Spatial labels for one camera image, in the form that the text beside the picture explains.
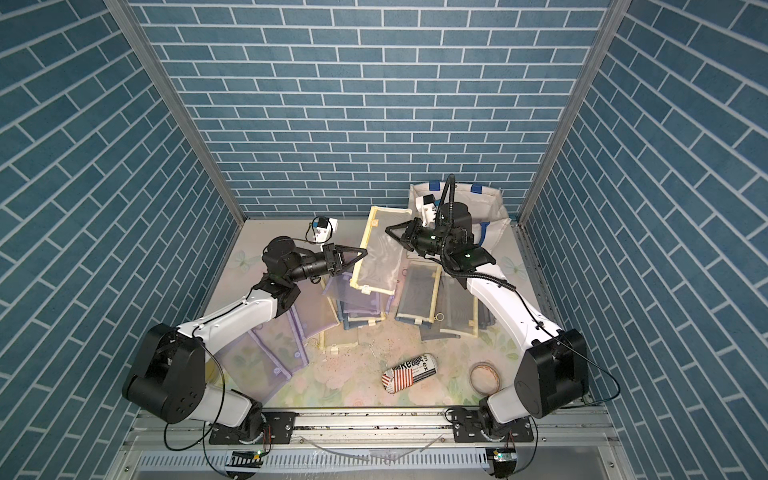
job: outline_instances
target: mesh laundry bag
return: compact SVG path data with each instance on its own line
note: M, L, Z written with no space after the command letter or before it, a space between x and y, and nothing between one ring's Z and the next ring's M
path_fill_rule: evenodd
M352 288L349 281L352 274L344 272L338 276L332 276L328 280L323 295L342 303L344 313L368 313L378 316L381 312L381 299L379 293L364 294L362 291Z
M253 331L237 337L215 355L241 392L262 403L288 383L288 368L266 349Z
M433 326L431 323L422 323L419 325L419 335L422 338L422 342L428 340L442 340L442 339L459 339L460 335L454 333L441 332L437 326Z
M291 310L269 322L257 325L252 331L292 374L309 365Z
M297 318L300 327L300 337L303 343L325 329L339 324L325 296L323 285L320 283L302 282L299 286L301 293L293 302L291 310Z
M405 249L385 229L411 218L410 209L371 207L366 231L360 242L360 246L368 250L368 255L355 263L350 285L363 293L395 293Z
M476 298L449 275L440 276L435 308L435 325L444 333L477 336Z
M345 349L356 347L358 342L358 329L344 330L343 325L338 325L320 333L318 347L324 353L338 355Z
M411 262L395 318L420 325L433 322L442 268L437 263Z
M386 319L384 313L380 313L378 316L371 316L370 313L345 313L346 318L344 320L344 328L360 328L361 326L374 326L382 320Z
M328 300L334 303L336 317L344 325L344 330L355 329L361 326L374 326L386 318L383 313L379 313L375 316L369 312L347 313L344 311L344 302L330 297Z

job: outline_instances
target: metal ring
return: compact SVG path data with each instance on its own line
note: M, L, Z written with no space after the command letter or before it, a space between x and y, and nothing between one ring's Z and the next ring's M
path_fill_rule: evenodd
M490 372L491 375L493 375L493 378L496 380L496 387L493 390L493 392L483 392L479 388L475 386L475 384L472 381L472 373L475 372L477 369L485 370L486 372ZM498 392L502 387L502 379L498 376L498 372L496 372L496 368L494 368L493 365L487 362L480 362L476 363L471 369L469 369L469 385L472 387L473 390L475 390L478 394L482 396L490 396L494 393Z

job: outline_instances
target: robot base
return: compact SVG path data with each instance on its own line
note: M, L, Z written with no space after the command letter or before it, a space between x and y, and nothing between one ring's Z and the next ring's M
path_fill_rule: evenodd
M251 410L248 412L248 419L243 423L260 425L255 434L245 434L243 426L231 428L225 425L216 424L210 434L209 444L211 445L251 445L253 443L263 442L262 434L267 428L271 429L273 445L287 445L290 443L293 434L293 423L296 421L296 413L293 412L261 412Z
M454 408L446 414L453 424L454 442L505 442L510 433L516 442L533 442L533 431L527 417L498 424L491 416L493 424L489 424L487 418L491 412L484 401L480 401L480 409Z

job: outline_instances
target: black cable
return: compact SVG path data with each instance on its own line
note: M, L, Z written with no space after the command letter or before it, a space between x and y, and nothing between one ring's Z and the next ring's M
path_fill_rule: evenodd
M533 459L536 457L536 451L538 450L538 425L536 424L536 419L534 419L533 416L531 417L531 421L533 422L533 426L536 427L536 442L533 444L533 455L531 455L531 459L528 460L528 463L525 464L525 467L520 468L518 471L511 473L507 478L513 475L517 475L518 473L522 472L526 468L530 467L531 463L533 463Z
M203 432L205 432L205 420L203 420ZM231 480L231 477L229 475L227 475L227 473L221 472L218 468L214 467L213 463L210 462L210 459L208 458L208 452L206 452L206 450L205 450L205 440L203 440L203 456L205 457L205 462L208 464L208 466L210 467L211 470L213 470L217 474L219 474L219 475L221 475L223 477L227 477L227 478L229 478Z

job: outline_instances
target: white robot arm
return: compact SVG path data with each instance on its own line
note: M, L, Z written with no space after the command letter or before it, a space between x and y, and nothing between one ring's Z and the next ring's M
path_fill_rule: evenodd
M266 273L242 299L177 328L163 323L142 339L123 396L168 423L186 418L235 428L244 442L262 432L261 404L205 383L205 362L237 337L285 313L299 296L297 282L339 275L366 249L323 244L320 252L277 237L264 249Z

